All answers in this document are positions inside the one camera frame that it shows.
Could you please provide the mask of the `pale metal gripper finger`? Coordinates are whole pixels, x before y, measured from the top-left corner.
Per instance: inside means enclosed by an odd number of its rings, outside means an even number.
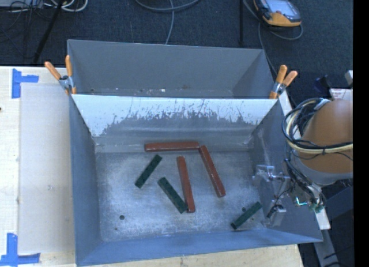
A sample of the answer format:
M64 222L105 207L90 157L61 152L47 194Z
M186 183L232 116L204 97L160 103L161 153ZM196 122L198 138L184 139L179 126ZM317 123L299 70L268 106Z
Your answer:
M290 177L274 166L257 165L253 185L262 200L279 200L289 189Z
M282 205L272 206L268 211L264 224L267 227L279 227L286 215L287 209Z

